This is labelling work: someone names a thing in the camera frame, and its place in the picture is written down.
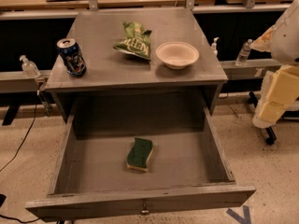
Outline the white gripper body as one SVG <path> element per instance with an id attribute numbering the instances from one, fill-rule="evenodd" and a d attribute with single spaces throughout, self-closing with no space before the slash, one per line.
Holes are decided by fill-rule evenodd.
<path id="1" fill-rule="evenodd" d="M 267 72 L 266 76 L 263 79 L 263 84 L 262 84 L 262 89 L 261 89 L 261 98 L 258 101 L 258 110 L 255 110 L 254 118 L 258 118 L 258 113 L 260 111 L 261 105 L 265 102 L 268 102 L 266 100 L 266 95 L 269 92 L 270 85 L 271 85 L 274 74 L 275 73 Z"/>

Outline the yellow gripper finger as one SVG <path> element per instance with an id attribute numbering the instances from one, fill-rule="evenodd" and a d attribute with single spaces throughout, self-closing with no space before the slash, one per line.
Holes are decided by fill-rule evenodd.
<path id="1" fill-rule="evenodd" d="M 288 108 L 299 97 L 299 68 L 283 65 L 273 75 L 266 100 Z"/>
<path id="2" fill-rule="evenodd" d="M 264 122 L 276 123 L 284 112 L 285 108 L 283 105 L 265 102 L 261 105 L 258 118 Z"/>

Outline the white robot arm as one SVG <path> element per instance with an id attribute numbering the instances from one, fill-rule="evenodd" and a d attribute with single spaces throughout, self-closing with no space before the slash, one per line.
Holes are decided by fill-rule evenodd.
<path id="1" fill-rule="evenodd" d="M 252 119 L 254 126 L 268 128 L 299 98 L 299 0 L 294 0 L 251 48 L 270 52 L 281 63 L 276 72 L 266 73 Z"/>

